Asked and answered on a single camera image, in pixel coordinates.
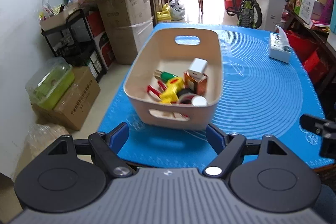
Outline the grey tape roll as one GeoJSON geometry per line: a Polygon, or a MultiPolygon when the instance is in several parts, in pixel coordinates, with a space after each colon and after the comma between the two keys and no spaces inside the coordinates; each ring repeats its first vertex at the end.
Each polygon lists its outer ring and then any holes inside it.
{"type": "Polygon", "coordinates": [[[178,103],[179,104],[191,104],[191,100],[197,96],[191,89],[182,89],[180,92],[177,93],[178,96],[178,103]]]}

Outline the red glitter box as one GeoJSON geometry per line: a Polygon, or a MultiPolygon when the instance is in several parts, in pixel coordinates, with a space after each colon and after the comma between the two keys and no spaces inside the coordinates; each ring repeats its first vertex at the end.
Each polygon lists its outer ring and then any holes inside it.
{"type": "Polygon", "coordinates": [[[194,78],[188,71],[184,71],[185,88],[190,89],[193,93],[203,96],[207,91],[208,77],[204,74],[200,79],[194,78]]]}

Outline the floor cardboard box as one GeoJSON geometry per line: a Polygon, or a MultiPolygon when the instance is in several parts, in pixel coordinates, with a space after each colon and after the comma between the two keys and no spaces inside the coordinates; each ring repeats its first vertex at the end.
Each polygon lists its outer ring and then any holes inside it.
{"type": "Polygon", "coordinates": [[[78,131],[82,128],[100,87],[88,67],[72,69],[75,80],[52,110],[46,110],[36,104],[31,107],[35,113],[47,121],[78,131]]]}

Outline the beige plastic storage bin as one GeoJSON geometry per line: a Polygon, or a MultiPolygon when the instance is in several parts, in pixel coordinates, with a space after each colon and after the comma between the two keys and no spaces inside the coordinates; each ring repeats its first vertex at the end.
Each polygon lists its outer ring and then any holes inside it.
{"type": "Polygon", "coordinates": [[[203,130],[221,97],[222,81],[216,32],[155,28],[131,66],[123,90],[144,123],[203,130]]]}

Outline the lower stacked cardboard box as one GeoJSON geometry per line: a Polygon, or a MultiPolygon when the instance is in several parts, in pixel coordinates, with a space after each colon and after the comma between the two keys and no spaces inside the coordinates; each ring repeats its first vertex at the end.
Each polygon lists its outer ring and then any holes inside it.
{"type": "Polygon", "coordinates": [[[153,30],[150,0],[101,0],[97,4],[116,61],[132,64],[153,30]]]}

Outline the blue silicone table mat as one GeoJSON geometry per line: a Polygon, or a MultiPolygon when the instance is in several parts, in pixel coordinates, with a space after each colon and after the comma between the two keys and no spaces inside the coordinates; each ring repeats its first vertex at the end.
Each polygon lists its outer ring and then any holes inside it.
{"type": "MultiPolygon", "coordinates": [[[[332,165],[332,159],[319,155],[320,137],[299,125],[302,114],[323,117],[323,110],[298,57],[292,54],[289,64],[271,59],[267,31],[215,24],[210,29],[218,34],[223,58],[223,92],[213,123],[248,139],[274,135],[311,168],[332,165]]],[[[125,161],[204,169],[216,157],[204,131],[144,124],[119,89],[98,129],[109,132],[121,122],[129,126],[129,138],[118,153],[125,161]]]]}

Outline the white pill bottle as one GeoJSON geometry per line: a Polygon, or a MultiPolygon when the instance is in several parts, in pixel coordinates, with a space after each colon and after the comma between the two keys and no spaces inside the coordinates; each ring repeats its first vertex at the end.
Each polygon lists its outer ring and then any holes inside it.
{"type": "Polygon", "coordinates": [[[191,99],[191,104],[195,107],[203,107],[203,106],[207,106],[208,102],[203,96],[194,96],[191,99]]]}

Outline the green lidded plastic container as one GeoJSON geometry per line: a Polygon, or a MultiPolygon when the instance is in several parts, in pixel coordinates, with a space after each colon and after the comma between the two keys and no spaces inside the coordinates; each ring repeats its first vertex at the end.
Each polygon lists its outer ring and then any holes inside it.
{"type": "Polygon", "coordinates": [[[75,80],[72,65],[62,57],[49,59],[26,83],[30,102],[52,110],[75,80]]]}

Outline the yellow toy tool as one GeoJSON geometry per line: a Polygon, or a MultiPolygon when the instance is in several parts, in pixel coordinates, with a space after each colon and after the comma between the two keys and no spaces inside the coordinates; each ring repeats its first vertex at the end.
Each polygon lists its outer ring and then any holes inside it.
{"type": "Polygon", "coordinates": [[[177,93],[185,87],[183,78],[174,77],[167,81],[166,86],[166,91],[160,95],[161,103],[176,103],[178,101],[177,93]]]}

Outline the plastic bag of grain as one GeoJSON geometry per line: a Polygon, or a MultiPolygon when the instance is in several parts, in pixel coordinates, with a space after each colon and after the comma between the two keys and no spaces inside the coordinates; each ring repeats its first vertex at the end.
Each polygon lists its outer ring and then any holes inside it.
{"type": "Polygon", "coordinates": [[[34,124],[26,137],[33,158],[37,157],[51,143],[62,135],[69,135],[65,127],[57,124],[34,124]]]}

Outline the yellow oil jug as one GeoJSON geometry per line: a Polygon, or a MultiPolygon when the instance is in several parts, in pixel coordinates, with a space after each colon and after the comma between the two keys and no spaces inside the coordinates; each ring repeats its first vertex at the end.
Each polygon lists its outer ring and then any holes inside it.
{"type": "Polygon", "coordinates": [[[168,3],[164,4],[161,11],[156,14],[156,19],[158,23],[169,23],[171,22],[171,7],[168,3]]]}

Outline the black metal shelf rack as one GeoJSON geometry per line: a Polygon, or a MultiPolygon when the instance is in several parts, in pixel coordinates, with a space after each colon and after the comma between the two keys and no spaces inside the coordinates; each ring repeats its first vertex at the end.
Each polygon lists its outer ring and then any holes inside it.
{"type": "Polygon", "coordinates": [[[97,10],[63,11],[42,21],[41,33],[55,57],[62,57],[73,67],[89,67],[97,81],[115,61],[97,10]]]}

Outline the white charger adapter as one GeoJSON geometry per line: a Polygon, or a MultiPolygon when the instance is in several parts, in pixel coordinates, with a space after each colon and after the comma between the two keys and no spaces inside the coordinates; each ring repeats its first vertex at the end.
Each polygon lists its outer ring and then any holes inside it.
{"type": "Polygon", "coordinates": [[[193,62],[190,64],[187,71],[189,72],[189,75],[195,78],[202,78],[204,75],[204,72],[206,70],[208,62],[203,59],[194,58],[193,62]]]}

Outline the green white product box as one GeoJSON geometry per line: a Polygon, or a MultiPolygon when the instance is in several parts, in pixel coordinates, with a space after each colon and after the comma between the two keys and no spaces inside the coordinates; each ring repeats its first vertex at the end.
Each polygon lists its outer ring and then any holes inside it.
{"type": "Polygon", "coordinates": [[[316,2],[317,0],[296,0],[294,13],[305,23],[310,23],[316,2]]]}

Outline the red plastic figurine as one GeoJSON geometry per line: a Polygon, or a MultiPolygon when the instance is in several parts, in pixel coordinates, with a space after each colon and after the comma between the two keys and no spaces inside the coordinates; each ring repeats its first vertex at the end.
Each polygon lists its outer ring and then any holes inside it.
{"type": "Polygon", "coordinates": [[[146,91],[147,91],[147,94],[152,94],[152,95],[156,96],[160,100],[161,99],[160,95],[163,92],[166,91],[167,86],[161,80],[158,80],[157,84],[158,84],[158,88],[159,89],[155,89],[151,85],[147,85],[146,91]]]}

